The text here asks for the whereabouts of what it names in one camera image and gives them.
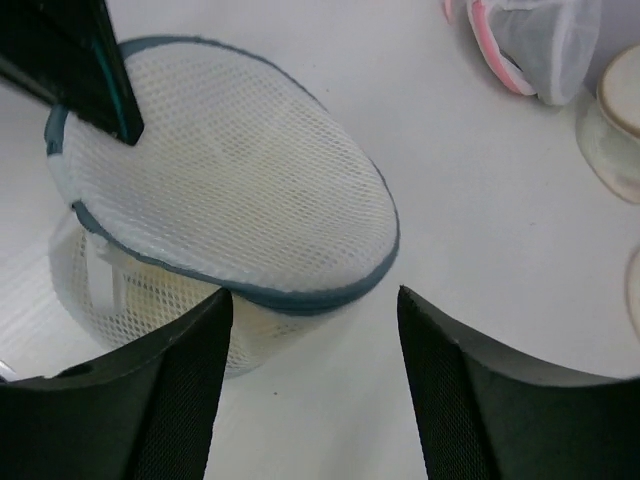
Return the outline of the white mesh bag blue zipper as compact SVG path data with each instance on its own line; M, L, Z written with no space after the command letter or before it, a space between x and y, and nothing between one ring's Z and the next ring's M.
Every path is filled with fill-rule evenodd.
M142 37L121 50L144 119L137 144L62 106L44 132L68 207L50 272L75 321L117 348L226 289L226 372L237 376L383 279L400 245L393 197L299 82L198 37Z

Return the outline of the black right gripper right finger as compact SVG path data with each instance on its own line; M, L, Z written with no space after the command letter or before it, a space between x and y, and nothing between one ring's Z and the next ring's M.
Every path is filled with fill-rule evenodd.
M397 319L429 478L638 478L637 378L535 358L406 286Z

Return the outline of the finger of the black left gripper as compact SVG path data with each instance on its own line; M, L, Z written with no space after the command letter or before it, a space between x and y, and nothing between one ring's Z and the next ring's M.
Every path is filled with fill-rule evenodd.
M124 144L143 133L103 0L1 0L1 82Z

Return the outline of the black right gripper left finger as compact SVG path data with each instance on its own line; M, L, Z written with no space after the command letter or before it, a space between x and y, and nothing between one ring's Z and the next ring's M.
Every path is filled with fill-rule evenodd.
M53 377L16 379L3 367L2 478L203 478L232 322L221 289Z

